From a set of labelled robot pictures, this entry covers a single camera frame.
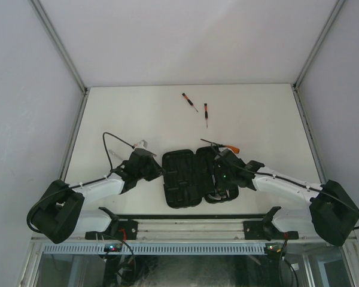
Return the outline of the black plastic tool case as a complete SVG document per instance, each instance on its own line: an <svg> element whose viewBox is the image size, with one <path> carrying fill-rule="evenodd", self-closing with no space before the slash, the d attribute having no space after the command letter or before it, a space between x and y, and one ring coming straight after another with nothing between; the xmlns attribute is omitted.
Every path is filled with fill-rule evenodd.
<svg viewBox="0 0 359 287"><path fill-rule="evenodd" d="M205 146L193 152L182 149L167 152L162 157L165 170L176 170L174 175L164 176L166 203L174 209L197 206L202 200L209 204L224 203L238 198L239 187L224 193L217 190L214 173L215 152L211 146ZM228 195L229 199L215 201L207 198L209 193Z"/></svg>

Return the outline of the small claw hammer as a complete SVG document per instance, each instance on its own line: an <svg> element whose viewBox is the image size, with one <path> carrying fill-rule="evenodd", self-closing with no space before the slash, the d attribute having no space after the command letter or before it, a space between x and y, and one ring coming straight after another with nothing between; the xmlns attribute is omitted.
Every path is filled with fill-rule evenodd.
<svg viewBox="0 0 359 287"><path fill-rule="evenodd" d="M207 194L207 198L211 199L211 200L215 200L215 201L224 201L229 199L228 195L220 195L219 193L209 193Z"/></svg>

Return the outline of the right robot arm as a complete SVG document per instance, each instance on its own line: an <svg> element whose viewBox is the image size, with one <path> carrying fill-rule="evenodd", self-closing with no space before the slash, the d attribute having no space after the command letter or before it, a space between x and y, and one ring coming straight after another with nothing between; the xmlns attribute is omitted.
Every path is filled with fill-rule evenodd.
<svg viewBox="0 0 359 287"><path fill-rule="evenodd" d="M342 246L359 229L359 208L336 181L315 184L282 175L261 162L245 163L227 147L212 146L215 163L226 183L286 199L292 208L276 207L263 223L264 234L316 233L325 242Z"/></svg>

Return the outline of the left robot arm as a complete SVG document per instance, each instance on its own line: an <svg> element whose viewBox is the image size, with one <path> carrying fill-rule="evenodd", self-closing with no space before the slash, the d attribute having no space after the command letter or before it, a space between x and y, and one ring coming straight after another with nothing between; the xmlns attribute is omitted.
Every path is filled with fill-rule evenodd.
<svg viewBox="0 0 359 287"><path fill-rule="evenodd" d="M118 196L135 188L141 179L149 182L165 174L151 152L135 148L128 160L109 174L90 182L69 185L53 181L26 217L28 227L59 244L75 233L99 232L113 239L119 232L117 216L105 207L83 210L107 197Z"/></svg>

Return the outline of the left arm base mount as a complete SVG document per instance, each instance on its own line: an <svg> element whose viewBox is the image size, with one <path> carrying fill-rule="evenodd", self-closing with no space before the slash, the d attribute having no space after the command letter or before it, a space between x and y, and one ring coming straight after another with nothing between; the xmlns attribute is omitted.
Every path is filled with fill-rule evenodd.
<svg viewBox="0 0 359 287"><path fill-rule="evenodd" d="M98 208L101 216L105 215L106 222L103 231L90 230L86 232L86 240L135 240L138 232L138 222L132 219L120 219L106 207Z"/></svg>

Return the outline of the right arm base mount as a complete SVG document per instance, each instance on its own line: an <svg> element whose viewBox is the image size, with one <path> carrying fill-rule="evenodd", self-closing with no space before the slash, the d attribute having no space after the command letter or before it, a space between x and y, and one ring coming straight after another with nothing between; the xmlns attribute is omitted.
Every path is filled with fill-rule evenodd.
<svg viewBox="0 0 359 287"><path fill-rule="evenodd" d="M279 231L272 223L272 220L281 209L280 206L275 206L265 214L260 221L249 220L243 222L244 236L246 240L297 240L299 234L297 231L282 232Z"/></svg>

